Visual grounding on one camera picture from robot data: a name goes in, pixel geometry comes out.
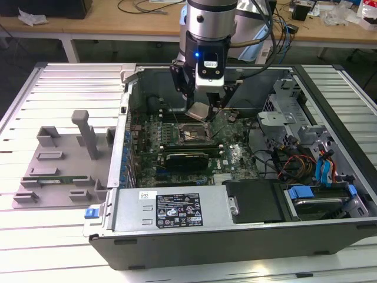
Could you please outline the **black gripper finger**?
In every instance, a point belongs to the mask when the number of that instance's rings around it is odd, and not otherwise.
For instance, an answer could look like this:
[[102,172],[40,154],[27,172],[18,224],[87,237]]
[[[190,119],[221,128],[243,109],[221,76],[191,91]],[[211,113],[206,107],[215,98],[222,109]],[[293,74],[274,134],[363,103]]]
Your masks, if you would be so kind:
[[222,98],[220,97],[219,92],[206,93],[209,100],[209,109],[206,120],[213,120],[216,116],[216,113],[227,106],[228,102],[231,100],[237,89],[238,83],[224,85],[223,90],[225,95]]
[[186,108],[191,108],[194,103],[195,69],[188,64],[172,64],[170,73],[176,91],[181,92],[186,99]]

